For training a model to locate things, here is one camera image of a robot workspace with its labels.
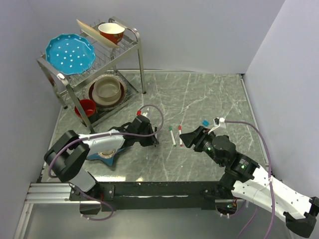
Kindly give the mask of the blue pen cap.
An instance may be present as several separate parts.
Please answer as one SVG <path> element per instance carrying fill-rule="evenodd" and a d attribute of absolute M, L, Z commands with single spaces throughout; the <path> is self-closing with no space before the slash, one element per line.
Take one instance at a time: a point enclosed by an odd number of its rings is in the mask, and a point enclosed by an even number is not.
<path fill-rule="evenodd" d="M 202 122 L 202 124 L 203 124 L 204 126 L 208 126 L 208 125 L 209 125 L 209 122 L 206 121 L 206 120 L 204 120 L 204 121 Z"/>

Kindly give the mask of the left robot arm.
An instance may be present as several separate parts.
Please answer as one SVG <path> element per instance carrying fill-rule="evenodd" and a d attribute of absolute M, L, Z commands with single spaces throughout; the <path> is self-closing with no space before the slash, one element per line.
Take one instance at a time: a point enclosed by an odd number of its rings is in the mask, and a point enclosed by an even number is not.
<path fill-rule="evenodd" d="M 142 147 L 157 144 L 155 134 L 161 130 L 160 124 L 153 130 L 150 119 L 139 115 L 132 122 L 120 127 L 112 127 L 107 132 L 76 134 L 69 130 L 47 151 L 44 161 L 49 165 L 48 173 L 54 172 L 61 182 L 69 182 L 81 190 L 88 200 L 95 199 L 99 187 L 95 178 L 82 166 L 91 155 L 108 150 L 119 151 L 139 142 Z"/>

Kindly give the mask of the white marker with green tip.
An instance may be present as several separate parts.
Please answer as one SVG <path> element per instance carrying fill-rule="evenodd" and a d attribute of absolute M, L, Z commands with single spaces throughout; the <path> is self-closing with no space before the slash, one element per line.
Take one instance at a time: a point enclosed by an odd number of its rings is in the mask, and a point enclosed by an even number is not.
<path fill-rule="evenodd" d="M 174 137 L 171 125 L 169 125 L 169 132 L 170 132 L 170 136 L 171 136 L 171 139 L 172 139 L 172 144 L 173 144 L 174 147 L 176 147 L 176 141 L 175 141 L 175 137 Z"/>

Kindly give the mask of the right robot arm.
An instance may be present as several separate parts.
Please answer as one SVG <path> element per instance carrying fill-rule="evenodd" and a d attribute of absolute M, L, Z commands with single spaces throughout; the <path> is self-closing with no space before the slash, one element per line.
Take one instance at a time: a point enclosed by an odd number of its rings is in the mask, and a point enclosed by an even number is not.
<path fill-rule="evenodd" d="M 273 213 L 293 233 L 310 237 L 319 214 L 317 197 L 304 196 L 274 178 L 256 161 L 238 152 L 226 135 L 215 135 L 199 126 L 179 137 L 187 148 L 205 152 L 225 169 L 218 182 L 221 197 L 234 196 L 249 201 Z"/>

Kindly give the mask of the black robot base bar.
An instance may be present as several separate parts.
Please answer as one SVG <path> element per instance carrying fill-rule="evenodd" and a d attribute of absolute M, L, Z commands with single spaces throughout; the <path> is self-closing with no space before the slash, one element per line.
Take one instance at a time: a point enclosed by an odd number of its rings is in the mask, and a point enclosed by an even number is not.
<path fill-rule="evenodd" d="M 217 181 L 100 182 L 98 189 L 90 192 L 89 196 L 94 199 L 87 199 L 73 189 L 69 199 L 81 202 L 81 210 L 85 214 L 97 212 L 98 200 L 110 204 L 115 211 L 200 208 L 219 209 L 225 214 L 234 214 L 243 201 Z"/>

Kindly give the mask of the white marker with red tip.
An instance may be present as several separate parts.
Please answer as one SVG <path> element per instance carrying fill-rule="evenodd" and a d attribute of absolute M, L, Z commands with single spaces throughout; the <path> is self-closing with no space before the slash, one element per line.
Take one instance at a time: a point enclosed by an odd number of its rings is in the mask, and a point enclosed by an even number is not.
<path fill-rule="evenodd" d="M 183 146 L 183 141 L 180 138 L 181 135 L 182 135 L 181 125 L 178 125 L 179 145 L 182 147 Z"/>

